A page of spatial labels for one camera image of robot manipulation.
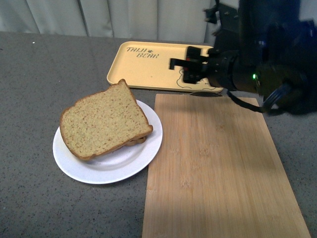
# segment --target countertop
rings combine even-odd
[[[147,167],[123,181],[86,184],[64,174],[52,151],[61,112],[109,87],[126,41],[0,32],[0,237],[141,237]],[[132,91],[151,108],[157,93],[175,93]],[[317,114],[264,118],[317,238]]]

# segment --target bamboo cutting board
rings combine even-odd
[[[143,238],[310,238],[261,114],[226,97],[166,94],[155,111],[163,141]]]

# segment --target bread slice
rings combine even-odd
[[[143,143],[153,131],[124,79],[65,109],[59,126],[67,148],[82,160]]]

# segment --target white curtain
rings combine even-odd
[[[220,0],[235,8],[238,0]],[[0,31],[212,44],[204,8],[215,0],[0,0]],[[302,0],[301,18],[317,16]]]

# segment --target yellow tray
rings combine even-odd
[[[197,84],[183,82],[183,69],[176,66],[170,70],[169,59],[185,59],[189,45],[166,44],[150,42],[123,43],[112,63],[107,75],[110,84],[117,83],[124,78],[133,88],[146,88],[171,91],[209,91],[220,92],[222,88],[209,85],[206,78]],[[196,46],[202,48],[202,54],[207,56],[210,46]]]

